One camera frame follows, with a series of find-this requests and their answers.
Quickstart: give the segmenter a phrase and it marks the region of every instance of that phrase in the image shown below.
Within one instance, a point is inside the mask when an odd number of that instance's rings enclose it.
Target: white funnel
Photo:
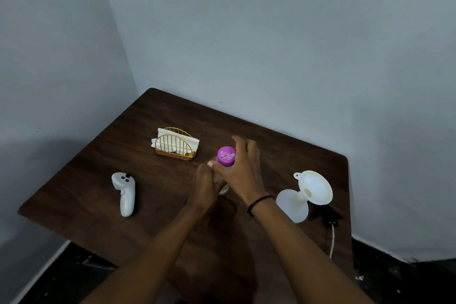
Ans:
[[[328,204],[333,199],[333,190],[328,181],[319,173],[304,171],[293,175],[299,180],[299,190],[283,190],[276,199],[277,205],[294,223],[302,222],[309,214],[307,201],[313,204]]]

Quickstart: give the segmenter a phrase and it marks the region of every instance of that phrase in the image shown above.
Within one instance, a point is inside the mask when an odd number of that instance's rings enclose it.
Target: forearm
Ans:
[[[272,199],[258,203],[254,215],[274,245],[300,303],[372,304]]]
[[[140,254],[116,270],[82,304],[154,303],[169,269],[199,217],[194,209],[181,209]]]

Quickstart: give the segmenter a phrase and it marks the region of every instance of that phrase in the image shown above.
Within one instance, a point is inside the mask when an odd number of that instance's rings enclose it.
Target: white wall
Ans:
[[[0,303],[64,242],[19,206],[138,96],[108,0],[0,0]]]
[[[140,93],[346,155],[353,233],[456,257],[455,0],[110,0]]]

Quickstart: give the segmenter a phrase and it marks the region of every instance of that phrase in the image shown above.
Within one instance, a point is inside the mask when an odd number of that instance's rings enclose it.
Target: baseboard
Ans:
[[[366,245],[368,245],[370,247],[373,247],[374,249],[377,249],[377,250],[379,250],[381,252],[384,252],[387,255],[390,255],[391,257],[395,258],[396,260],[399,260],[399,261],[404,262],[404,263],[411,263],[410,261],[406,260],[405,258],[403,258],[403,257],[401,257],[399,255],[396,255],[396,254],[394,254],[394,253],[392,253],[392,252],[390,252],[388,250],[385,250],[382,247],[379,247],[378,245],[376,245],[374,243],[371,243],[371,242],[365,240],[364,238],[361,238],[361,237],[359,237],[359,236],[357,236],[355,234],[352,234],[351,237],[353,239],[357,240],[358,242],[364,243],[364,244],[366,244]]]
[[[24,298],[27,292],[32,288],[32,286],[38,281],[38,279],[43,275],[44,272],[49,268],[49,266],[54,263],[57,257],[67,248],[67,246],[71,243],[71,241],[66,241],[57,251],[56,253],[49,258],[46,264],[40,269],[39,272],[30,280],[30,282],[21,290],[21,292],[14,298],[14,300],[10,304],[19,304],[19,302]]]

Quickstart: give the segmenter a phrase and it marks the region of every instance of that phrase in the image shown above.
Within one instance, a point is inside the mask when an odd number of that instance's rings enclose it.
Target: hand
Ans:
[[[198,166],[193,183],[193,190],[188,194],[187,207],[202,217],[215,203],[226,182],[219,180],[214,183],[214,171],[202,163]]]
[[[229,186],[249,206],[258,198],[267,196],[259,169],[259,148],[253,140],[244,140],[233,136],[236,142],[236,159],[233,167],[226,170],[217,161],[211,159],[208,166],[220,174]]]

